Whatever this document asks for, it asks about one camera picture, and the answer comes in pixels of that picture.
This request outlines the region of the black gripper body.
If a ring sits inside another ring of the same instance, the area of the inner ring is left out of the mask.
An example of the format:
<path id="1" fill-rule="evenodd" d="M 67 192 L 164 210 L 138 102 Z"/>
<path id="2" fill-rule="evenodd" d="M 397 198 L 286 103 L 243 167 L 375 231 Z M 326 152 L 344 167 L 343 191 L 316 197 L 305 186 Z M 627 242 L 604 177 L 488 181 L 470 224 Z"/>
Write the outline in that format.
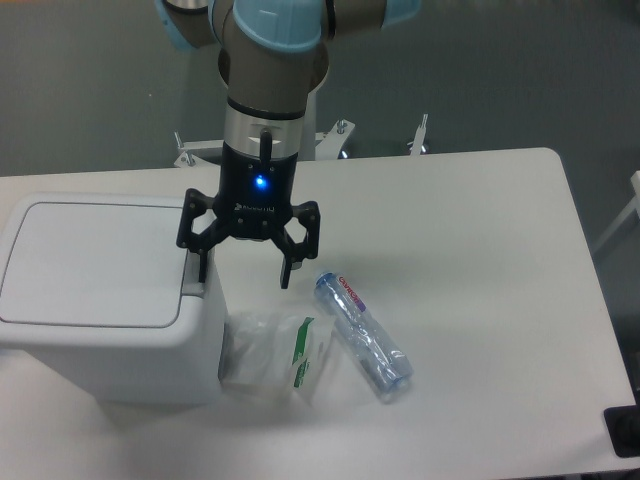
<path id="1" fill-rule="evenodd" d="M 215 235 L 267 240 L 274 233 L 282 234 L 293 217 L 296 163 L 295 155 L 264 163 L 225 145 L 213 202 Z"/>

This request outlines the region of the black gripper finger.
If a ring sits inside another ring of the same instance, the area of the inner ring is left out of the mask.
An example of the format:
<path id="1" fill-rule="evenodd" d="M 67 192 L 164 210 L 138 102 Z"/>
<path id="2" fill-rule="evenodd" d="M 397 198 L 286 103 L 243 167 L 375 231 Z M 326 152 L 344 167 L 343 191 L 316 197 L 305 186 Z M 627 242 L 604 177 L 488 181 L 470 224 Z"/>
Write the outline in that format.
<path id="1" fill-rule="evenodd" d="M 195 220 L 203 218 L 207 212 L 213 213 L 214 219 L 200 233 L 196 233 L 193 230 Z M 195 188 L 186 190 L 176 245 L 198 255 L 199 283 L 205 283 L 207 280 L 209 252 L 231 235 L 233 219 L 233 213 L 225 209 L 225 205 L 217 196 L 207 196 Z"/>
<path id="2" fill-rule="evenodd" d="M 295 242 L 286 230 L 286 225 L 296 219 L 305 229 L 301 242 Z M 287 289 L 291 272 L 299 269 L 305 259 L 315 259 L 319 252 L 320 210 L 315 201 L 300 205 L 291 205 L 279 212 L 269 223 L 269 238 L 282 252 L 283 261 L 280 273 L 280 287 Z"/>

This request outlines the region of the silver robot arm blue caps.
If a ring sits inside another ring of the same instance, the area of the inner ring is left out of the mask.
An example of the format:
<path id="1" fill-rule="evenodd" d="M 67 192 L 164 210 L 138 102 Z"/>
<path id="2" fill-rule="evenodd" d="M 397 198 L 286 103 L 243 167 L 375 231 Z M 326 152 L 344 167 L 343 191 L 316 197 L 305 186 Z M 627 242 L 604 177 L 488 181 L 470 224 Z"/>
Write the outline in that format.
<path id="1" fill-rule="evenodd" d="M 326 44 L 413 18 L 418 1 L 158 1 L 180 49 L 221 47 L 227 87 L 219 188 L 185 193 L 176 244 L 199 258 L 229 237 L 272 241 L 283 254 L 280 285 L 318 255 L 321 214 L 291 202 L 309 94 L 328 70 Z"/>

